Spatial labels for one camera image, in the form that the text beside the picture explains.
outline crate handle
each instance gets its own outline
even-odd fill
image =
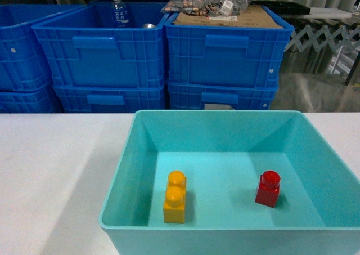
[[[74,48],[117,49],[114,37],[73,37]]]
[[[87,95],[88,104],[94,105],[125,105],[124,97],[121,95]]]
[[[226,48],[248,48],[249,37],[234,37],[230,35],[211,35],[205,38],[206,47],[226,47]]]
[[[203,92],[201,94],[201,102],[206,103],[216,103],[216,104],[238,104],[239,103],[239,95],[234,95],[230,93],[209,93]]]

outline yellow toy brick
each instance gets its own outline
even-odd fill
[[[170,172],[165,192],[164,222],[185,223],[186,177],[180,171]]]

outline plastic bag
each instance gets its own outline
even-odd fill
[[[162,9],[193,16],[237,16],[248,9],[252,0],[170,0]]]

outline white label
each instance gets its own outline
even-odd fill
[[[205,110],[233,110],[234,108],[230,105],[223,104],[205,104]]]
[[[218,16],[218,17],[208,17],[208,20],[237,21],[237,16]]]
[[[234,4],[231,1],[225,0],[223,3],[223,6],[220,9],[221,13],[223,13],[225,15],[229,15],[231,13],[233,5]]]

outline tray floor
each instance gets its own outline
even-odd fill
[[[269,169],[281,176],[275,208],[254,201],[259,177]],[[163,221],[167,176],[174,170],[187,177],[185,224]],[[263,229],[325,225],[284,153],[160,152],[148,226]]]

